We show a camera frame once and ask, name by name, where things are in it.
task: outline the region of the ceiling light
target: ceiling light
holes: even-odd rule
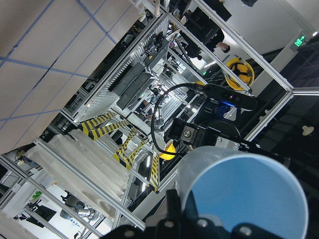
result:
[[[145,188],[146,188],[146,183],[143,183],[143,185],[142,185],[142,192],[144,192]]]
[[[211,63],[205,65],[204,68],[207,68],[207,67],[209,67],[209,66],[211,66],[211,65],[214,65],[214,64],[216,64],[216,61],[213,61],[213,62],[211,62]]]
[[[206,65],[206,61],[204,59],[198,60],[197,58],[191,58],[190,61],[193,63],[195,67],[197,67],[199,70],[204,68],[204,65]]]
[[[148,168],[151,164],[151,157],[148,156],[147,161],[146,161],[146,167]]]

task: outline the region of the wire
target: wire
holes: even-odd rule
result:
[[[167,91],[165,91],[160,97],[159,99],[156,101],[155,103],[155,106],[154,106],[154,111],[153,111],[153,115],[152,115],[152,120],[151,120],[151,136],[152,136],[152,140],[153,140],[153,143],[154,143],[154,146],[157,148],[157,150],[161,153],[165,153],[165,154],[169,154],[169,155],[180,155],[180,156],[184,156],[186,155],[186,153],[172,153],[172,152],[168,152],[168,151],[165,151],[165,150],[162,150],[159,145],[157,144],[156,142],[156,139],[155,139],[155,131],[154,131],[154,124],[155,124],[155,114],[156,114],[156,111],[160,105],[160,103],[163,101],[164,97],[171,91],[177,89],[177,88],[180,88],[180,87],[188,87],[190,89],[193,89],[195,84],[192,84],[192,83],[183,83],[183,84],[178,84],[176,86],[173,86],[171,88],[169,88]]]

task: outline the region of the bolt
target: bolt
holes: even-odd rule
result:
[[[239,231],[244,234],[245,236],[250,236],[252,231],[249,227],[243,226],[239,229]]]
[[[131,230],[124,232],[124,236],[126,238],[131,238],[132,236],[134,236],[134,234],[135,234],[134,231],[131,231]]]
[[[191,136],[191,132],[189,130],[185,130],[183,132],[183,135],[186,137],[186,138],[189,138]]]
[[[207,222],[205,219],[199,219],[199,220],[197,221],[197,224],[198,224],[200,227],[202,227],[202,228],[205,228],[205,227],[208,226],[208,222]]]
[[[164,222],[164,226],[167,228],[172,228],[174,227],[174,223],[172,221],[166,221]]]

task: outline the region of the robotic arm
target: robotic arm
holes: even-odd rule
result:
[[[70,192],[65,191],[67,196],[61,196],[62,201],[65,205],[70,207],[76,214],[78,214],[82,218],[88,218],[89,220],[97,220],[99,217],[99,213],[95,211],[93,208],[87,208],[86,205],[81,202],[78,198],[73,196]],[[66,211],[62,210],[60,212],[60,217],[64,219],[72,218]]]

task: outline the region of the white plastic sheet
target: white plastic sheet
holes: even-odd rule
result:
[[[0,238],[37,239],[36,236],[30,233],[2,210],[0,210]]]
[[[70,135],[74,139],[68,135],[56,135],[48,146],[119,202],[127,187],[127,169],[79,129],[71,131]],[[41,147],[33,147],[26,156],[41,165],[58,185],[70,191],[89,207],[109,216],[111,220],[114,218],[113,207],[99,197],[78,175],[65,168]]]

